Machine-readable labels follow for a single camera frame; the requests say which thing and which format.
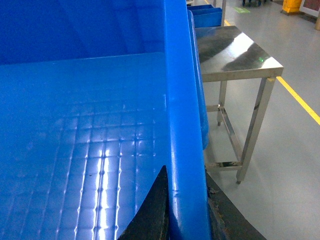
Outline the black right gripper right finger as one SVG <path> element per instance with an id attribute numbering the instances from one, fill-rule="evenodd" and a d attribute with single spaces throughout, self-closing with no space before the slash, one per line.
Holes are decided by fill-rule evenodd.
<path id="1" fill-rule="evenodd" d="M 213 240 L 265 240 L 206 173 L 208 210 Z"/>

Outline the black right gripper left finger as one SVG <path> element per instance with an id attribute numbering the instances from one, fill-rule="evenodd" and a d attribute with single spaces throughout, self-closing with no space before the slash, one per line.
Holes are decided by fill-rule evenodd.
<path id="1" fill-rule="evenodd" d="M 169 181 L 165 165 L 120 240 L 169 239 Z"/>

